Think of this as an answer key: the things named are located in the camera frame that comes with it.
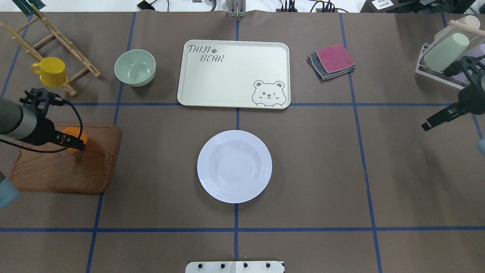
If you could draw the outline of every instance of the mug handle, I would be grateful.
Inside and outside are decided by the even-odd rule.
[[[32,72],[34,72],[37,75],[40,75],[40,63],[32,64],[31,69],[32,69]]]

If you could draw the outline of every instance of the white plate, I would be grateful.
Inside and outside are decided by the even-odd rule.
[[[272,169],[266,145],[241,130],[213,136],[202,147],[197,160],[202,187],[226,203],[243,203],[258,196],[268,185]]]
[[[177,99],[187,106],[286,108],[290,50],[282,43],[190,40]]]

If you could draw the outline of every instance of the bear drawing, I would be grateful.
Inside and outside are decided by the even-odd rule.
[[[281,108],[286,102],[286,96],[283,92],[285,84],[277,81],[274,84],[265,84],[263,81],[254,82],[253,102],[256,106],[262,104],[268,107]]]

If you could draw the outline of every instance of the yellow mug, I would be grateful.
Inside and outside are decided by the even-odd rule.
[[[67,84],[64,62],[56,57],[47,57],[31,67],[32,72],[40,75],[40,81],[49,87],[62,87]]]

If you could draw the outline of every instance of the bowl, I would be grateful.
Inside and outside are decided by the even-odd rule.
[[[118,80],[129,86],[144,86],[153,80],[157,65],[148,51],[134,49],[123,53],[114,64]]]

